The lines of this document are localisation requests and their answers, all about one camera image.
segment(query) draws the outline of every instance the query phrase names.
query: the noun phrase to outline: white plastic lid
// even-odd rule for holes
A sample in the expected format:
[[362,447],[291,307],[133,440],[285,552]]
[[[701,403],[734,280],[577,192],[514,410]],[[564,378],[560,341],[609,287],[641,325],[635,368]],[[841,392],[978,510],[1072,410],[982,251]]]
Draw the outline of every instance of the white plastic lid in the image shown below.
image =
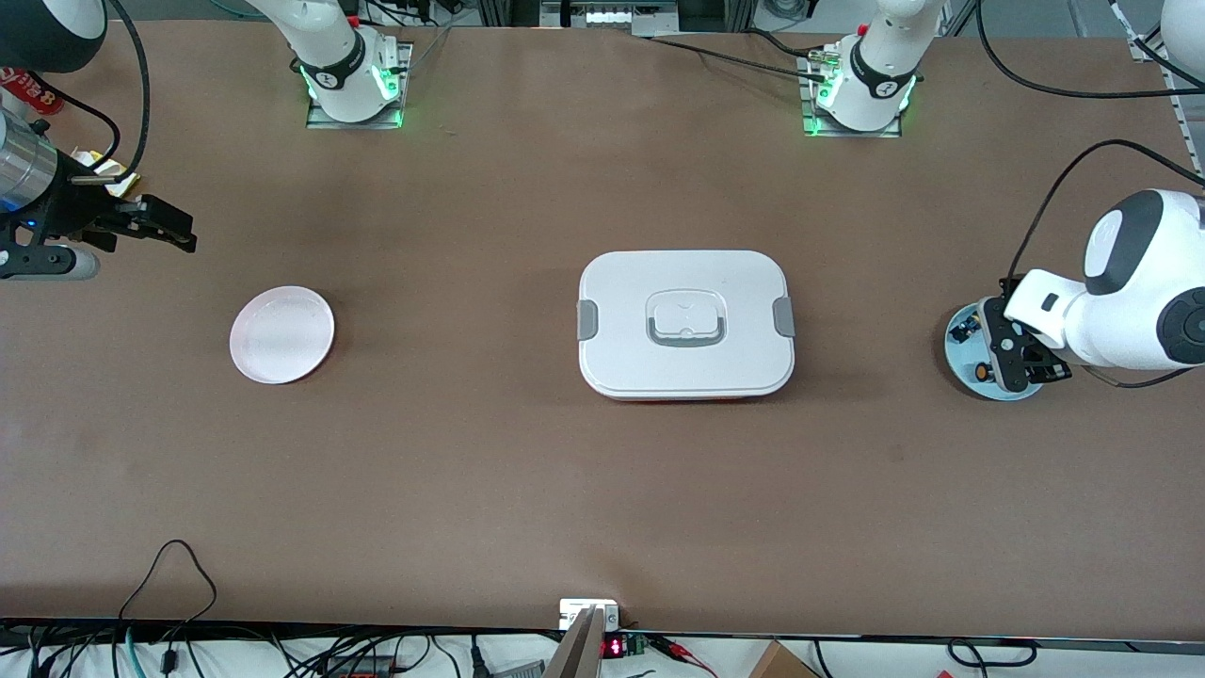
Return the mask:
[[795,365],[782,269],[747,249],[610,252],[578,290],[578,365],[618,400],[764,396]]
[[230,328],[230,358],[248,379],[288,384],[317,369],[335,341],[335,313],[317,291],[277,287],[252,299]]

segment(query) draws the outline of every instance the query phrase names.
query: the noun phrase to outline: white plate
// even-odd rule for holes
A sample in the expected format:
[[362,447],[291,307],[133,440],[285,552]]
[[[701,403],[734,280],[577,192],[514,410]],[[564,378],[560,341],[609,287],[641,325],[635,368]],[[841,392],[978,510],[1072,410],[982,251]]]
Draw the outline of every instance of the white plate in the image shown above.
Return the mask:
[[288,384],[313,372],[335,341],[335,313],[305,287],[277,287],[251,300],[230,328],[230,358],[248,379]]

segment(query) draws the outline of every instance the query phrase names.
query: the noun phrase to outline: red can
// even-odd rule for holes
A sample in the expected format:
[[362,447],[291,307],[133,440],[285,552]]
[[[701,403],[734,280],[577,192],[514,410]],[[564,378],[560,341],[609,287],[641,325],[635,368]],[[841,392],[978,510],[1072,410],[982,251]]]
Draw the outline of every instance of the red can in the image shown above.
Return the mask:
[[0,87],[29,104],[41,116],[53,116],[63,110],[63,99],[39,84],[24,69],[0,66]]

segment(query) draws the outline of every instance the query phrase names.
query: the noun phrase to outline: brown table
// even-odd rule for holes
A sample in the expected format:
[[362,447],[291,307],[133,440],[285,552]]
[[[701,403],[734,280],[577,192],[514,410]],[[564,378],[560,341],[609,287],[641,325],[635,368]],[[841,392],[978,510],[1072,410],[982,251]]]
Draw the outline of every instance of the brown table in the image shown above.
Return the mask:
[[[1030,93],[939,40],[903,140],[809,138],[789,78],[605,30],[453,30],[401,130],[306,131],[271,26],[142,33],[145,189],[200,247],[127,241],[90,282],[0,285],[2,614],[112,615],[183,537],[212,618],[547,626],[600,595],[656,629],[1205,639],[1205,379],[995,405],[937,349],[1075,153],[1125,136],[1187,159],[1166,101]],[[1000,53],[1054,84],[1162,86],[1117,41]],[[119,31],[57,82],[136,129]],[[59,143],[104,143],[61,117]],[[1100,153],[1027,264],[1074,272],[1097,216],[1151,185],[1187,183]],[[782,391],[590,391],[577,276],[663,247],[782,265]],[[336,349],[261,387],[227,334],[284,283],[330,299]],[[204,596],[176,553],[133,613]]]

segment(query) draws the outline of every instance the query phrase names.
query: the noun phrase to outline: light blue plate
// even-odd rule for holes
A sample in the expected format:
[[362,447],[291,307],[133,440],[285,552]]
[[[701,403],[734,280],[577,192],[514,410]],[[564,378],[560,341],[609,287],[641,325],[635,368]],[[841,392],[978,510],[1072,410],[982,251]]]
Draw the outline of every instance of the light blue plate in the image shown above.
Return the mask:
[[972,316],[976,309],[978,309],[978,303],[966,303],[946,324],[946,365],[950,366],[950,372],[954,373],[954,377],[964,387],[991,401],[1022,401],[1041,390],[1041,384],[1030,384],[1024,391],[1013,394],[1000,389],[995,382],[984,383],[975,379],[975,366],[978,364],[992,365],[992,355],[987,350],[987,332],[980,329],[968,341],[959,344],[950,336],[950,330]]

